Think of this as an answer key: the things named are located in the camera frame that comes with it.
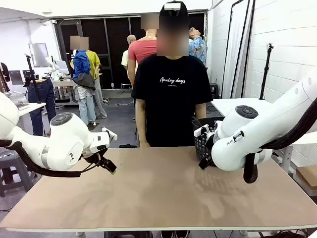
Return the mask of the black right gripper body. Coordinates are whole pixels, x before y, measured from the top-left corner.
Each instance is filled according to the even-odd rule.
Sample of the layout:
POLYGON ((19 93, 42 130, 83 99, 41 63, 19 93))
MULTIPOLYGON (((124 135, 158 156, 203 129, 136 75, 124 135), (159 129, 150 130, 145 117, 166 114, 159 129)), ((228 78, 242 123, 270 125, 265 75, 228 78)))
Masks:
POLYGON ((212 160, 211 158, 211 149, 214 145, 214 132, 205 132, 202 135, 202 156, 205 160, 207 160, 208 162, 212 160))

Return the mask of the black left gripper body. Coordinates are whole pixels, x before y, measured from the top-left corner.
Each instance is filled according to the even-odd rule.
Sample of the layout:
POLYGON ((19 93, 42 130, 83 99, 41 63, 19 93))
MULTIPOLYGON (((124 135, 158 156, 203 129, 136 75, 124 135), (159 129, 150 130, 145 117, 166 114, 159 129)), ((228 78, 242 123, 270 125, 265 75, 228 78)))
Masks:
POLYGON ((104 157, 104 154, 106 153, 108 149, 103 149, 101 151, 98 151, 97 153, 94 153, 88 157, 82 156, 82 158, 90 165, 97 165, 101 167, 105 167, 108 165, 108 159, 104 157))

